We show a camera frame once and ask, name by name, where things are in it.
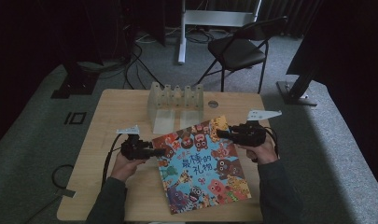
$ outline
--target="chair backrest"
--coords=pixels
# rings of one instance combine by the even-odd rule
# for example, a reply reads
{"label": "chair backrest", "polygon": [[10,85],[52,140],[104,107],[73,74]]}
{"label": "chair backrest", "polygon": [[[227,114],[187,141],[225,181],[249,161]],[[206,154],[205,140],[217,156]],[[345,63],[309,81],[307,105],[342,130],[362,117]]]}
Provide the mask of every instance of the chair backrest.
{"label": "chair backrest", "polygon": [[251,39],[255,41],[268,40],[274,35],[280,35],[287,24],[287,17],[279,17],[269,21],[254,21],[239,28],[234,38]]}

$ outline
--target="wooden table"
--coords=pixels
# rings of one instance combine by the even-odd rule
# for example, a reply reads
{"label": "wooden table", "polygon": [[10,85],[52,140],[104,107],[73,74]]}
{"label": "wooden table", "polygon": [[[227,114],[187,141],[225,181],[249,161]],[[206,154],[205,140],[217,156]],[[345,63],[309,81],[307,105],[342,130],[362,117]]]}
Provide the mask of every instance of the wooden table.
{"label": "wooden table", "polygon": [[[76,192],[74,198],[63,197],[58,209],[59,220],[85,220],[101,189],[102,171],[107,152],[116,138],[117,129],[138,125],[140,137],[150,141],[158,135],[151,132],[147,117],[149,91],[105,90],[92,118],[75,169],[67,189]],[[217,101],[218,107],[208,106]],[[203,120],[225,115],[230,125],[245,123],[250,109],[264,109],[261,98],[254,93],[204,92]],[[268,120],[260,122],[269,126]],[[116,144],[125,139],[124,134]],[[110,161],[109,173],[117,152]],[[259,174],[257,165],[238,148],[252,198],[236,203],[170,215],[163,191],[156,158],[140,165],[136,174],[127,181],[128,196],[125,207],[126,221],[261,221],[259,208]]]}

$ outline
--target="blue book cover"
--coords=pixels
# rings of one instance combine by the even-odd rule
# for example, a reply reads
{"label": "blue book cover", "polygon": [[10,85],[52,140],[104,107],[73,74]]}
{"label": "blue book cover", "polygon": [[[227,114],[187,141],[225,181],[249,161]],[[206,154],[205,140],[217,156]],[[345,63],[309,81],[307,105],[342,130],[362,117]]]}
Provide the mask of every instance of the blue book cover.
{"label": "blue book cover", "polygon": [[224,116],[152,140],[167,149],[158,163],[171,214],[251,198],[235,145],[217,129],[229,129]]}

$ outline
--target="chair leg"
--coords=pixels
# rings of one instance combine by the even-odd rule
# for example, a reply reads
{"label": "chair leg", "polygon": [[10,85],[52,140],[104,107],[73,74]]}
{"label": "chair leg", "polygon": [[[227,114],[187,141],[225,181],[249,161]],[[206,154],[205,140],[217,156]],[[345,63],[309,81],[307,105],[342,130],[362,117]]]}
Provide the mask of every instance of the chair leg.
{"label": "chair leg", "polygon": [[263,80],[263,77],[264,77],[264,70],[265,70],[265,63],[266,63],[267,61],[264,61],[263,62],[263,66],[262,66],[262,68],[261,68],[261,76],[260,76],[260,83],[259,83],[259,89],[258,89],[258,94],[260,94],[260,92],[261,92],[261,85],[262,85],[262,80]]}
{"label": "chair leg", "polygon": [[217,60],[215,59],[212,64],[208,67],[208,69],[206,69],[205,73],[203,73],[203,75],[201,76],[200,80],[197,81],[197,84],[200,84],[200,82],[203,80],[204,77],[208,76],[208,72],[213,68],[213,66],[215,65],[215,63],[217,62]]}
{"label": "chair leg", "polygon": [[224,92],[224,73],[225,73],[224,66],[221,68],[221,92]]}

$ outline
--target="white stand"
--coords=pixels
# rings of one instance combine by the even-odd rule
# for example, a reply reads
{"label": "white stand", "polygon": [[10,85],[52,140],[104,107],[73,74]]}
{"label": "white stand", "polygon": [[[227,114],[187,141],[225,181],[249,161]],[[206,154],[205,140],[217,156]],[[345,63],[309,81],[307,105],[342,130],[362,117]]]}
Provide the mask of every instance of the white stand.
{"label": "white stand", "polygon": [[151,120],[153,133],[167,134],[174,131],[175,116],[180,112],[179,129],[198,124],[203,120],[203,85],[198,85],[195,91],[186,86],[184,91],[176,86],[173,90],[165,85],[151,84],[147,99],[147,115]]}

